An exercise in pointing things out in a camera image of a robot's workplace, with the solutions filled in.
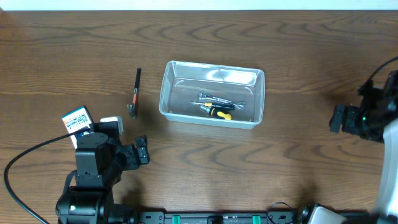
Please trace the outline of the thin black precision screwdriver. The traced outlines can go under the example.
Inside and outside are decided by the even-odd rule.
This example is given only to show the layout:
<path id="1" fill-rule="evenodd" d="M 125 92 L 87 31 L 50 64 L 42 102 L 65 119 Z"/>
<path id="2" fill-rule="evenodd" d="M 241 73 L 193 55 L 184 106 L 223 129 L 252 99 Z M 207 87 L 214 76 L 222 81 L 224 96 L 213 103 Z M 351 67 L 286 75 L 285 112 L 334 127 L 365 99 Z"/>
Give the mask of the thin black precision screwdriver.
<path id="1" fill-rule="evenodd" d="M 224 103 L 200 103 L 200 102 L 194 102 L 191 101 L 191 104 L 193 105 L 200 105 L 200 106 L 206 106 L 210 108 L 217 108 L 220 110 L 225 110 L 225 111 L 232 111 L 235 109 L 235 106 L 232 104 L 224 104 Z"/>

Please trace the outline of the silver combination wrench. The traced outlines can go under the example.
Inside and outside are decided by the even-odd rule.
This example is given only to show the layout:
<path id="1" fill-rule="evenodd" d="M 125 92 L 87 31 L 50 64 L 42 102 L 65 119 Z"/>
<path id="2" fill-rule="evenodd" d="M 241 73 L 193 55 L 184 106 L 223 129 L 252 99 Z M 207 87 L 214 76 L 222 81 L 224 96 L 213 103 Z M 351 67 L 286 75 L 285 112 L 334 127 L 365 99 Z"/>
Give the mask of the silver combination wrench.
<path id="1" fill-rule="evenodd" d="M 238 109 L 243 109 L 246 106 L 246 103 L 243 102 L 243 101 L 227 100 L 227 99 L 224 99 L 224 98 L 220 98 L 220 97 L 217 97 L 217 96 L 212 96 L 212 95 L 205 94 L 205 93 L 199 93 L 198 94 L 198 98 L 200 100 L 210 100 L 210 101 L 217 102 L 217 103 L 233 105 L 235 108 L 238 108 Z"/>

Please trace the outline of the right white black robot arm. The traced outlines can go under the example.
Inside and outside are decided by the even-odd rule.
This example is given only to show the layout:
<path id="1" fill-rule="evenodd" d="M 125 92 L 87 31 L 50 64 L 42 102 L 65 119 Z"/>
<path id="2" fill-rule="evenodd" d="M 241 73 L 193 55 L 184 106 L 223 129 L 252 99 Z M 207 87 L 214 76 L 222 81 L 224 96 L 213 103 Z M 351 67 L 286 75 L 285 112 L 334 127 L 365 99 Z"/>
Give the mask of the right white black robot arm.
<path id="1" fill-rule="evenodd" d="M 370 213 L 340 213 L 319 204 L 302 206 L 294 223 L 397 223 L 397 70 L 383 88 L 367 80 L 358 90 L 359 106 L 337 105 L 330 131 L 382 143 L 384 160 L 376 206 Z"/>

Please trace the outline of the stubby yellow black screwdriver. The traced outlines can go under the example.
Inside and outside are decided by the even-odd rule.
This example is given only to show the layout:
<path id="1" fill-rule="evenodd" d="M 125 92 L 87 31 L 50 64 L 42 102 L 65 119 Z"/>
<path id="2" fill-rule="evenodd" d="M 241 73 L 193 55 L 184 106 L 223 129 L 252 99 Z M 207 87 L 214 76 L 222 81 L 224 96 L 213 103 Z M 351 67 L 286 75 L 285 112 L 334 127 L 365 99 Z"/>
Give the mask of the stubby yellow black screwdriver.
<path id="1" fill-rule="evenodd" d="M 226 111 L 219 110 L 214 107 L 207 107 L 207 106 L 200 106 L 200 109 L 212 117 L 215 117 L 218 119 L 232 120 L 232 116 Z"/>

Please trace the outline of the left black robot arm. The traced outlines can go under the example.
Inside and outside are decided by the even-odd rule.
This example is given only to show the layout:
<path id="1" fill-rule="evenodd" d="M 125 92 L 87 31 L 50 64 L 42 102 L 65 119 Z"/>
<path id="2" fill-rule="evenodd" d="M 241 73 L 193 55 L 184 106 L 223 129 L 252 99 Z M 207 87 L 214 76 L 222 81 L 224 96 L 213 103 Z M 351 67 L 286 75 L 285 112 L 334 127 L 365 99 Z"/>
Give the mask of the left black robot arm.
<path id="1" fill-rule="evenodd" d="M 150 161 L 147 136 L 123 146 L 119 136 L 90 133 L 77 140 L 76 170 L 68 175 L 55 211 L 59 223 L 139 223 L 127 205 L 114 203 L 113 187 L 122 173 Z"/>

